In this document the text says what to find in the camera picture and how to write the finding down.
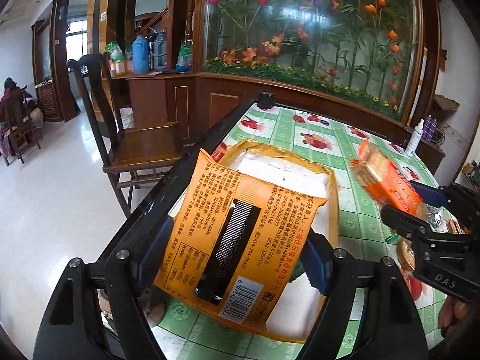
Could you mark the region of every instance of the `barcode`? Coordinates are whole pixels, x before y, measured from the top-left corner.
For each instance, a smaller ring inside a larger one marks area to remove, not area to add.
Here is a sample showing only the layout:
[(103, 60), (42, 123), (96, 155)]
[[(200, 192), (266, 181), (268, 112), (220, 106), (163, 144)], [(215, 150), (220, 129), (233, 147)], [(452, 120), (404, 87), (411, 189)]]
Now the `barcode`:
[(238, 276), (220, 316), (242, 323), (255, 303), (263, 285)]

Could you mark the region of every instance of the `glass display case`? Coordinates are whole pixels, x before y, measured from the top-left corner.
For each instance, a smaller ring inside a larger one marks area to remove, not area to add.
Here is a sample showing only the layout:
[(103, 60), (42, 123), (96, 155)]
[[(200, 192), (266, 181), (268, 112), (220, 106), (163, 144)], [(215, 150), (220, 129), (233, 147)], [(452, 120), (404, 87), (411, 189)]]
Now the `glass display case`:
[(400, 119), (415, 0), (205, 0), (202, 70), (279, 81)]

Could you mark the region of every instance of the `white spray bottle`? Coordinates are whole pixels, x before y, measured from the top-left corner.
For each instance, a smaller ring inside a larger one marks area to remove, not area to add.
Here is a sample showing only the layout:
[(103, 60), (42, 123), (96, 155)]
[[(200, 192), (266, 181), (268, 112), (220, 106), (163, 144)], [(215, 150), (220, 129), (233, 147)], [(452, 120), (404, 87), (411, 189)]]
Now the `white spray bottle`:
[(413, 156), (415, 150), (417, 150), (417, 146), (419, 145), (422, 134), (423, 134), (423, 119), (421, 119), (418, 125), (415, 127), (412, 137), (410, 138), (410, 142), (405, 149), (405, 154), (407, 156), (409, 157)]

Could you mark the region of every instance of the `chair seat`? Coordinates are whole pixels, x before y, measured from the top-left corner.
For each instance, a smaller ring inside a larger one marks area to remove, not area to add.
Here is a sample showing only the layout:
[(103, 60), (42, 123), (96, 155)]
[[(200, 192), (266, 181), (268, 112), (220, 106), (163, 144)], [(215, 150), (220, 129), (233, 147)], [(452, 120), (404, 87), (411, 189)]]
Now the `chair seat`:
[(168, 167), (183, 155), (183, 146), (175, 132), (177, 123), (145, 128), (126, 128), (113, 160), (103, 166), (105, 173), (121, 173)]

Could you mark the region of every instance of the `window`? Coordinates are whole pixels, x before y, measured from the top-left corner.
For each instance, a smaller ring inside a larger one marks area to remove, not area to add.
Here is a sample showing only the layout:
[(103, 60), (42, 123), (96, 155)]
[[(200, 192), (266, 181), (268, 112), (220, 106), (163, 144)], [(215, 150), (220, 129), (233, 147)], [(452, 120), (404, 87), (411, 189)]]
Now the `window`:
[(72, 21), (67, 27), (67, 60), (87, 54), (87, 20)]

